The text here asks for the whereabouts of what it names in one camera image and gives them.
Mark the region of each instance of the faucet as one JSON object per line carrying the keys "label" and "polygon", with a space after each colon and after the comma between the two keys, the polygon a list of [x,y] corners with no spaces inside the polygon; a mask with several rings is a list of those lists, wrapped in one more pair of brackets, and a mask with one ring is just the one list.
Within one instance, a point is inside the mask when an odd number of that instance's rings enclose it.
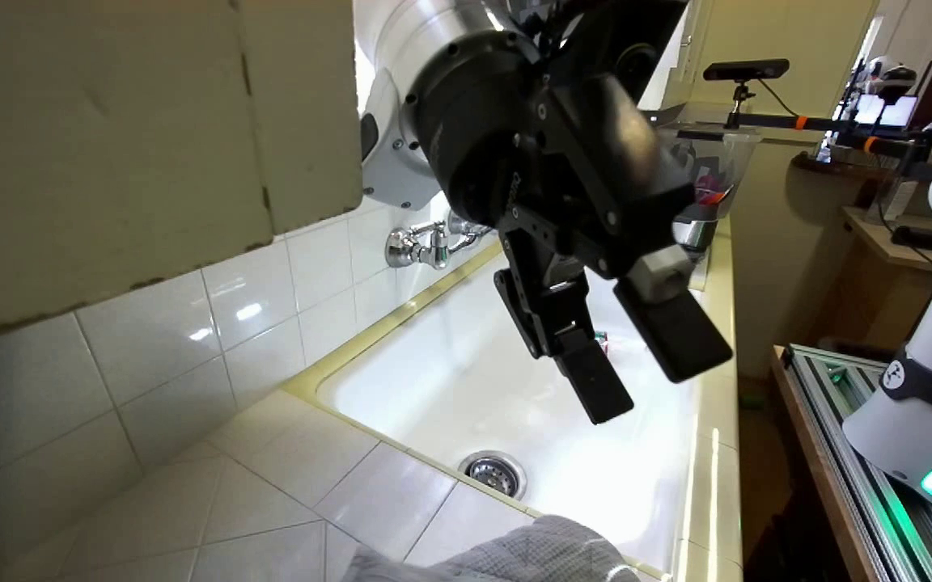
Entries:
{"label": "faucet", "polygon": [[468,248],[484,234],[493,234],[493,230],[468,223],[455,214],[451,214],[445,221],[426,223],[426,228],[415,228],[415,230],[397,228],[389,234],[386,259],[391,268],[408,268],[415,262],[425,262],[431,268],[443,268],[445,259]]}

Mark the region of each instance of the cloth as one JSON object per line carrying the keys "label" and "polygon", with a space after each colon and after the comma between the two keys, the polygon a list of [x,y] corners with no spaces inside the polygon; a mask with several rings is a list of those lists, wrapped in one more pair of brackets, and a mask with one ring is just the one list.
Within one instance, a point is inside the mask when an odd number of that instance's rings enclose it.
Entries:
{"label": "cloth", "polygon": [[538,518],[431,569],[360,546],[344,582],[638,582],[623,555],[567,518]]}

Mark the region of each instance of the cabinet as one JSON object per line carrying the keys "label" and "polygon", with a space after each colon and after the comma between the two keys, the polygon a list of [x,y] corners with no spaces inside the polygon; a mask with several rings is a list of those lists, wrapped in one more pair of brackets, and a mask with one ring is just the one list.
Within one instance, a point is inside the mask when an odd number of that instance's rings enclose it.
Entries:
{"label": "cabinet", "polygon": [[360,204],[350,0],[0,0],[0,330]]}

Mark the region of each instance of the tile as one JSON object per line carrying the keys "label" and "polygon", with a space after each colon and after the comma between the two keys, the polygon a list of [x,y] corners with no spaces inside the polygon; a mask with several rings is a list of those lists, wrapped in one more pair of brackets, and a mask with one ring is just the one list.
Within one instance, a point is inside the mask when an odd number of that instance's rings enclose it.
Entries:
{"label": "tile", "polygon": [[432,565],[528,523],[528,516],[455,486],[403,562]]}
{"label": "tile", "polygon": [[179,454],[171,455],[171,464],[217,460],[217,455],[224,455],[217,446],[210,446],[206,440],[198,440],[198,443],[179,449]]}
{"label": "tile", "polygon": [[217,434],[210,434],[210,443],[230,454],[233,460],[246,464],[263,446],[293,430],[303,414],[314,414],[303,400],[283,391],[272,391],[268,397],[255,400],[233,421],[225,421]]}
{"label": "tile", "polygon": [[200,546],[193,582],[287,582],[328,580],[328,527],[303,523],[259,538]]}
{"label": "tile", "polygon": [[322,359],[347,339],[360,334],[360,316],[357,316],[357,299],[354,291],[341,291],[302,315],[302,334],[303,334],[303,355],[308,363]]}
{"label": "tile", "polygon": [[61,533],[41,541],[35,551],[11,560],[0,582],[59,582],[59,573],[66,565],[66,555],[70,553],[74,538],[76,527],[66,527]]}
{"label": "tile", "polygon": [[200,273],[76,311],[116,406],[219,352]]}
{"label": "tile", "polygon": [[18,555],[74,523],[139,476],[136,454],[102,414],[82,430],[0,469],[0,553]]}
{"label": "tile", "polygon": [[302,504],[316,504],[372,446],[374,438],[367,430],[309,410],[279,440],[250,454],[246,467]]}
{"label": "tile", "polygon": [[344,582],[350,560],[357,555],[360,545],[328,523],[328,582]]}
{"label": "tile", "polygon": [[61,573],[74,575],[112,562],[193,551],[224,469],[219,460],[200,460],[150,471],[136,489],[97,507],[82,523]]}
{"label": "tile", "polygon": [[314,306],[350,289],[347,216],[299,230],[287,235],[293,274],[293,306]]}
{"label": "tile", "polygon": [[363,283],[374,273],[391,273],[386,262],[386,241],[393,230],[389,207],[360,207],[350,214],[350,273],[354,283]]}
{"label": "tile", "polygon": [[119,408],[122,427],[146,467],[158,467],[236,414],[219,359]]}
{"label": "tile", "polygon": [[230,350],[293,315],[283,247],[265,247],[203,268],[219,345]]}
{"label": "tile", "polygon": [[203,545],[280,532],[308,521],[316,518],[303,504],[246,471],[244,467],[225,464]]}
{"label": "tile", "polygon": [[417,295],[426,291],[436,280],[440,280],[440,273],[432,273],[431,264],[397,268],[397,304],[417,299]]}
{"label": "tile", "polygon": [[383,443],[316,511],[379,553],[403,560],[451,493],[451,476]]}
{"label": "tile", "polygon": [[109,394],[74,316],[0,339],[0,467],[105,410]]}
{"label": "tile", "polygon": [[246,408],[293,380],[303,369],[302,322],[287,316],[279,328],[239,344],[225,352],[236,406]]}
{"label": "tile", "polygon": [[367,330],[386,315],[391,315],[400,304],[397,299],[397,274],[393,273],[374,273],[372,280],[357,284],[357,328]]}
{"label": "tile", "polygon": [[61,582],[189,582],[193,573],[193,560],[198,560],[193,551],[167,553],[109,569],[66,575]]}

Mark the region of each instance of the drain strainer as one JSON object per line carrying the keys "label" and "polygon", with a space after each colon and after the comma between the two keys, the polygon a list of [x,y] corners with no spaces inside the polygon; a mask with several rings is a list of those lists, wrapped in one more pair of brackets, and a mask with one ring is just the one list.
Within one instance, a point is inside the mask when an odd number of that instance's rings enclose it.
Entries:
{"label": "drain strainer", "polygon": [[523,469],[499,449],[466,455],[460,471],[507,497],[523,497]]}

